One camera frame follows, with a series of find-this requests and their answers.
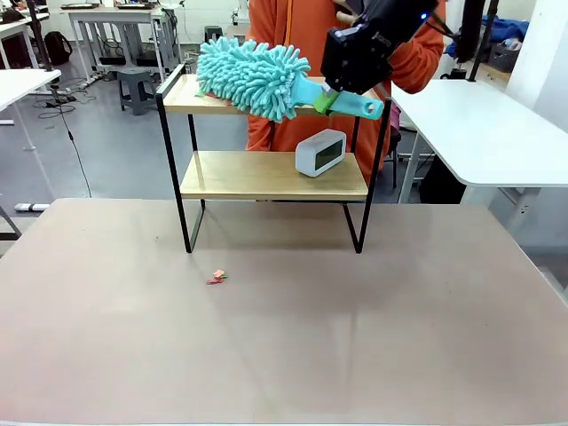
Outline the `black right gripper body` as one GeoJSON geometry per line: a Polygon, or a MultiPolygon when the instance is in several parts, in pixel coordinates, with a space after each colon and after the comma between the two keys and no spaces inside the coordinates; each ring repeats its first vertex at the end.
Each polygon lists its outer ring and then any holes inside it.
{"type": "Polygon", "coordinates": [[[332,28],[320,72],[333,91],[362,94],[392,72],[390,57],[437,9],[436,1],[346,1],[358,14],[346,29],[332,28]]]}

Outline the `person's left hand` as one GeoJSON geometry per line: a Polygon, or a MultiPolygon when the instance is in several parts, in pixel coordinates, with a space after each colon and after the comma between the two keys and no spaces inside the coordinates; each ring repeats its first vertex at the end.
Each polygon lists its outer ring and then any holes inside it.
{"type": "Polygon", "coordinates": [[[335,16],[338,21],[346,25],[352,25],[358,18],[358,14],[348,5],[345,0],[334,0],[335,16]]]}

